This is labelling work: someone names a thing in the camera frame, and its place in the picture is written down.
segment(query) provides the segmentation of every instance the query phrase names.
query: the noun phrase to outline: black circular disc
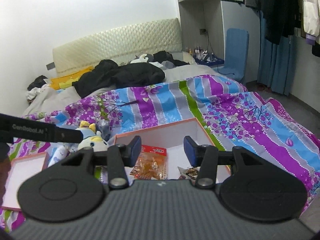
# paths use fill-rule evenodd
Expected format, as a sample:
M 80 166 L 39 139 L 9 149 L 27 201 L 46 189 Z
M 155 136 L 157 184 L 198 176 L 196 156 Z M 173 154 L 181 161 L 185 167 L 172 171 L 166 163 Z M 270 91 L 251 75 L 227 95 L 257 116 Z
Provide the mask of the black circular disc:
M 276 222 L 300 215 L 306 201 L 301 181 L 279 168 L 246 166 L 227 178 L 220 198 L 232 212 L 261 222 Z
M 55 178 L 36 175 L 18 191 L 24 214 L 44 222 L 75 220 L 97 208 L 103 198 L 104 189 L 97 179 L 75 171 Z

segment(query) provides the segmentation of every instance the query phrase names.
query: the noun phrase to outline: yellow pillow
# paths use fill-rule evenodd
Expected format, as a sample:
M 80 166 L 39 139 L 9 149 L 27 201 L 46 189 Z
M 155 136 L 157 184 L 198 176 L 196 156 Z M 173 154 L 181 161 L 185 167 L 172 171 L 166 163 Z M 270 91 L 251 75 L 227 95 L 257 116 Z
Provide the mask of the yellow pillow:
M 61 88 L 68 88 L 72 86 L 72 83 L 75 81 L 78 81 L 79 78 L 84 74 L 91 70 L 93 70 L 93 66 L 86 67 L 82 70 L 79 70 L 77 72 L 74 72 L 70 75 L 66 75 L 59 78 L 52 78 L 50 87 L 52 87 L 55 90 L 61 89 Z

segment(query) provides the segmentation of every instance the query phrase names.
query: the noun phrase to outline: chair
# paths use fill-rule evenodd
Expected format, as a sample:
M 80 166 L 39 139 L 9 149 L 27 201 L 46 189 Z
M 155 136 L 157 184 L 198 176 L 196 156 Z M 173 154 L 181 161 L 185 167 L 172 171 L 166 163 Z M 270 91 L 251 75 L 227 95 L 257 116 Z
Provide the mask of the chair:
M 224 67 L 219 69 L 218 72 L 244 85 L 248 47 L 249 33 L 246 30 L 228 29 Z

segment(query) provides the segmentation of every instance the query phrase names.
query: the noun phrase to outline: red snack package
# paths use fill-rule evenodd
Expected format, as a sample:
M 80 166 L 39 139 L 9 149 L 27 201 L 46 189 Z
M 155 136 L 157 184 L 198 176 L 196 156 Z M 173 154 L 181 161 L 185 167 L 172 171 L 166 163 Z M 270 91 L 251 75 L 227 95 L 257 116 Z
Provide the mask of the red snack package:
M 167 179 L 167 150 L 142 145 L 136 165 L 130 172 L 135 179 Z

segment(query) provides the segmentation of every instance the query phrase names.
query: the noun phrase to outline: purple cuff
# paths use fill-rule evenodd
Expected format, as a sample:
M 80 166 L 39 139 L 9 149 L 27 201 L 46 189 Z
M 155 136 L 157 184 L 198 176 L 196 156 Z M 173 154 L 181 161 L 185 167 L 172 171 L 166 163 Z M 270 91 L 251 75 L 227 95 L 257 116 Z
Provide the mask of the purple cuff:
M 312 36 L 310 34 L 306 35 L 306 43 L 309 45 L 315 45 L 316 44 L 316 37 Z

